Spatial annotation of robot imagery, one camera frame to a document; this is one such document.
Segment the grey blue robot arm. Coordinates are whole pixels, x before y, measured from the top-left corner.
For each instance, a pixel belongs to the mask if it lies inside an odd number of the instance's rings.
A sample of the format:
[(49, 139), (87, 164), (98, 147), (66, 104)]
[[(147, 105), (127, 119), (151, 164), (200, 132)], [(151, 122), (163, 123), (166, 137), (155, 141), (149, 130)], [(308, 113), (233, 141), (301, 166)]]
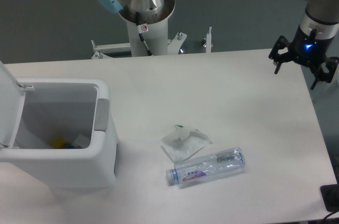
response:
[[(175, 0), (97, 0), (126, 22), (133, 56), (161, 56), (179, 52), (182, 37), (168, 40), (168, 19)], [(304, 0), (305, 13), (292, 41), (278, 37), (269, 58), (276, 68), (295, 62), (310, 69), (315, 83), (330, 83), (338, 67), (327, 49), (338, 33), (338, 0)]]

